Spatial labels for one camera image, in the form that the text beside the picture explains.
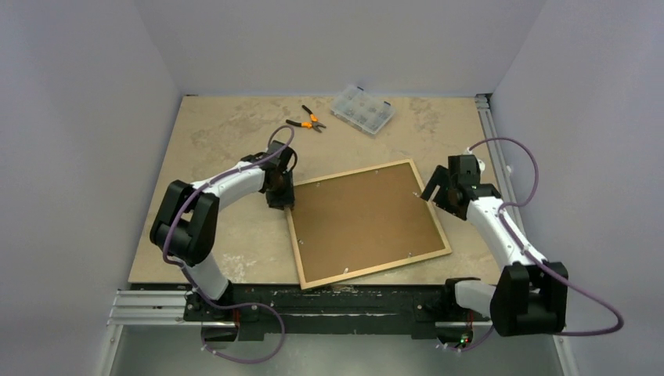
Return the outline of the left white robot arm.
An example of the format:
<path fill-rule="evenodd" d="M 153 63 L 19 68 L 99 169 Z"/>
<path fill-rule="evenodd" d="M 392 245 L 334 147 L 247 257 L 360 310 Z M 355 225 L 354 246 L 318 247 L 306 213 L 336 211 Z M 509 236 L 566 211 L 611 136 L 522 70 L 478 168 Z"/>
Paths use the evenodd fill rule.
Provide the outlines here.
<path fill-rule="evenodd" d="M 269 208 L 294 207 L 297 163 L 293 148 L 272 141 L 266 151 L 243 157 L 217 176 L 168 185 L 150 229 L 150 242 L 161 250 L 165 263 L 180 269 L 213 320 L 224 320 L 233 312 L 233 284 L 212 254 L 219 212 L 253 193 L 263 194 Z"/>

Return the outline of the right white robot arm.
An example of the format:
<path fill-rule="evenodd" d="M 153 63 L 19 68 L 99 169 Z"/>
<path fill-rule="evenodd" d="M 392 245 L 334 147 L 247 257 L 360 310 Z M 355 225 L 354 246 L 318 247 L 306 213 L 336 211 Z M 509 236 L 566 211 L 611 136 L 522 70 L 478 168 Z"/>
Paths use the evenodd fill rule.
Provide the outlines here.
<path fill-rule="evenodd" d="M 495 285 L 473 277 L 448 279 L 439 299 L 445 316 L 457 319 L 471 309 L 490 318 L 503 337 L 562 332 L 568 270 L 539 253 L 515 227 L 497 188 L 482 183 L 476 156 L 450 156 L 447 166 L 436 167 L 421 198 L 471 223 L 502 269 Z"/>

